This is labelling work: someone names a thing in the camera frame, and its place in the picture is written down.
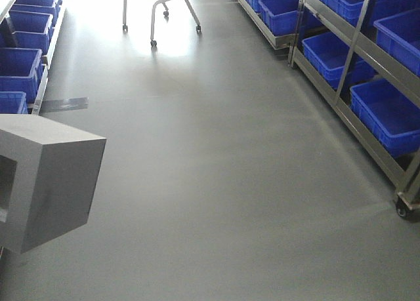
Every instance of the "chair leg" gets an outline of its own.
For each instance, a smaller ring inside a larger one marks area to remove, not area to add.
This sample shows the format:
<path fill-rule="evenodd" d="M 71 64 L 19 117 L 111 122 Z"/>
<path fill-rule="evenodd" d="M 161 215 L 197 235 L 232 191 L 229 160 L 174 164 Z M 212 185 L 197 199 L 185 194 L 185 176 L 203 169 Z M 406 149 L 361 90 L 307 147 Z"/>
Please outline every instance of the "chair leg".
<path fill-rule="evenodd" d="M 194 18 L 194 20 L 196 21 L 196 24 L 197 24 L 197 30 L 199 30 L 199 29 L 200 29 L 200 31 L 201 31 L 200 21 L 198 20 L 198 17 L 197 17 L 197 15 L 196 15 L 196 12 L 195 12 L 195 11 L 194 11 L 194 9 L 192 8 L 190 1 L 189 1 L 189 0 L 185 0 L 185 3 L 186 3 L 186 5 L 188 6 L 188 9 L 190 9 L 190 12 L 191 12 L 192 18 Z"/>
<path fill-rule="evenodd" d="M 168 8 L 168 6 L 166 5 L 166 3 L 165 2 L 163 2 L 162 3 L 162 5 L 165 7 L 165 11 L 163 12 L 163 15 L 165 16 L 165 17 L 168 17 L 169 16 L 169 8 Z"/>
<path fill-rule="evenodd" d="M 154 41 L 154 35 L 155 35 L 155 15 L 156 15 L 156 6 L 160 4 L 159 1 L 155 2 L 153 4 L 153 8 L 152 8 L 152 24 L 150 27 L 150 42 L 152 44 L 152 46 L 156 46 L 156 41 Z"/>
<path fill-rule="evenodd" d="M 124 0 L 124 8 L 123 8 L 123 31 L 127 31 L 127 0 Z"/>

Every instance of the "caster wheel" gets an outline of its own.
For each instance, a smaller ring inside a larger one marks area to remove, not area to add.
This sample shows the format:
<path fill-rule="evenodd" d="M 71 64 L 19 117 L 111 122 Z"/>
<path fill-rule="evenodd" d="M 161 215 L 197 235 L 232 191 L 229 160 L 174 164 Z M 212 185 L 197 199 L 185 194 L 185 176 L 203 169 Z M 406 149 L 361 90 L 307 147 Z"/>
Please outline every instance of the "caster wheel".
<path fill-rule="evenodd" d="M 403 219 L 409 219 L 413 211 L 407 207 L 407 205 L 403 202 L 402 199 L 398 198 L 396 204 L 396 213 Z"/>

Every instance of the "metal shelving rack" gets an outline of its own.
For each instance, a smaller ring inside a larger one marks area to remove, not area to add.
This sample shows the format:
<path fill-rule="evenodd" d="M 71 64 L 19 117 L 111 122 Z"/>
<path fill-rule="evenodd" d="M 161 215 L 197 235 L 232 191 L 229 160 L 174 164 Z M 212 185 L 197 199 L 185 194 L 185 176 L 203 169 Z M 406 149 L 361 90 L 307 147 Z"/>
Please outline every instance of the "metal shelving rack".
<path fill-rule="evenodd" d="M 238 0 L 248 16 L 254 21 L 255 25 L 260 29 L 261 33 L 266 37 L 274 50 L 286 49 L 292 44 L 295 34 L 275 36 L 267 25 L 261 20 L 260 14 L 257 14 L 246 0 Z"/>
<path fill-rule="evenodd" d="M 9 10 L 13 6 L 16 0 L 0 0 L 0 23 L 9 15 Z M 41 78 L 41 82 L 38 87 L 37 97 L 32 104 L 28 104 L 28 109 L 31 110 L 31 114 L 39 115 L 39 111 L 41 110 L 42 101 L 44 98 L 45 91 L 47 89 L 48 83 L 48 70 L 51 67 L 51 62 L 53 60 L 58 36 L 60 35 L 61 25 L 64 19 L 64 14 L 66 13 L 66 6 L 67 0 L 63 0 L 60 5 L 60 12 L 58 14 L 57 22 L 54 27 L 54 33 L 51 38 L 50 46 L 48 52 L 42 56 L 42 63 L 43 63 L 43 75 Z"/>
<path fill-rule="evenodd" d="M 289 64 L 292 67 L 297 65 L 303 71 L 327 103 L 333 108 L 335 113 L 388 176 L 396 187 L 395 201 L 397 213 L 402 218 L 407 218 L 413 210 L 420 209 L 420 150 L 413 155 L 407 167 L 402 167 L 399 162 L 390 156 L 388 151 L 372 135 L 371 131 L 352 112 L 348 106 L 348 101 L 343 100 L 341 96 L 344 90 L 345 77 L 352 65 L 352 58 L 357 54 L 370 64 L 382 77 L 405 94 L 415 105 L 420 107 L 420 78 L 361 32 L 369 3 L 370 0 L 364 0 L 358 23 L 354 27 L 320 0 L 299 0 L 297 30 L 293 46 L 289 51 Z M 337 90 L 334 90 L 328 85 L 300 50 L 301 37 L 303 36 L 303 32 L 300 29 L 302 28 L 302 24 L 304 24 L 303 12 L 305 9 L 309 10 L 321 20 L 329 30 L 350 47 L 345 69 Z"/>

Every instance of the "metal frame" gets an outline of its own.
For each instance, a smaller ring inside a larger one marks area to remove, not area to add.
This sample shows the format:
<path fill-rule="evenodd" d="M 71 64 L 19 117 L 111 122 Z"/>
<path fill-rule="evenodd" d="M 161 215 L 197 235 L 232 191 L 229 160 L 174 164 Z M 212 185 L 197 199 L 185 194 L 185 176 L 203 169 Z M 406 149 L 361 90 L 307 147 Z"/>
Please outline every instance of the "metal frame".
<path fill-rule="evenodd" d="M 67 9 L 67 0 L 63 0 L 60 6 L 60 12 L 58 13 L 57 22 L 54 26 L 54 33 L 51 37 L 50 46 L 48 52 L 42 56 L 43 63 L 47 65 L 47 68 L 50 69 L 51 62 L 53 61 L 54 51 L 57 45 L 58 36 L 60 35 L 61 25 L 63 23 L 64 15 Z"/>
<path fill-rule="evenodd" d="M 260 15 L 257 14 L 246 0 L 238 0 L 244 11 L 254 21 L 255 25 L 259 28 L 261 33 L 266 37 L 267 41 L 271 44 L 274 50 L 286 49 L 293 44 L 295 34 L 282 35 L 276 37 L 267 25 L 261 20 Z"/>
<path fill-rule="evenodd" d="M 364 0 L 357 26 L 354 27 L 320 0 L 299 0 L 299 18 L 296 26 L 295 40 L 289 51 L 289 64 L 292 67 L 294 65 L 300 67 L 303 73 L 318 89 L 319 93 L 327 100 L 327 103 L 395 185 L 397 209 L 399 200 L 407 206 L 409 211 L 420 209 L 420 197 L 418 196 L 420 190 L 420 150 L 415 153 L 408 168 L 404 170 L 340 97 L 352 57 L 356 53 L 392 85 L 405 94 L 414 104 L 420 107 L 420 78 L 360 32 L 366 11 L 369 7 L 369 2 L 370 0 Z M 325 79 L 299 50 L 301 37 L 303 36 L 300 29 L 303 23 L 302 15 L 304 9 L 308 9 L 329 30 L 350 47 L 345 70 L 341 76 L 337 91 L 333 90 L 327 84 Z"/>
<path fill-rule="evenodd" d="M 42 101 L 44 99 L 44 94 L 47 89 L 48 83 L 48 67 L 47 65 L 43 65 L 44 70 L 42 73 L 41 82 L 38 87 L 37 97 L 33 104 L 28 104 L 28 109 L 32 109 L 31 114 L 39 115 L 39 111 L 41 111 Z"/>

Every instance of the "shelf support post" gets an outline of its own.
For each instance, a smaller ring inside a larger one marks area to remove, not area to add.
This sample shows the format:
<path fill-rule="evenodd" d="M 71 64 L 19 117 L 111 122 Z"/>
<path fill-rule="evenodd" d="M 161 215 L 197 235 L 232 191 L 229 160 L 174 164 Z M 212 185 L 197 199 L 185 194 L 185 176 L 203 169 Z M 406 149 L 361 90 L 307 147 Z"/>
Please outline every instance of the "shelf support post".
<path fill-rule="evenodd" d="M 348 50 L 346 62 L 344 64 L 344 69 L 343 69 L 343 72 L 341 74 L 339 86 L 338 86 L 337 92 L 335 94 L 334 105 L 337 105 L 337 103 L 339 101 L 341 91 L 343 90 L 343 87 L 344 87 L 345 82 L 346 82 L 348 71 L 354 67 L 354 63 L 356 62 L 356 57 L 354 55 L 354 49 L 356 47 L 357 40 L 359 38 L 360 30 L 362 29 L 362 26 L 365 22 L 365 16 L 366 16 L 366 12 L 368 11 L 367 9 L 369 7 L 369 2 L 370 2 L 370 0 L 364 0 L 363 1 L 362 10 L 360 11 L 359 19 L 358 19 L 357 25 L 356 25 L 356 30 L 353 33 L 353 37 L 352 37 L 352 41 L 351 41 L 351 44 L 350 44 L 350 48 Z"/>

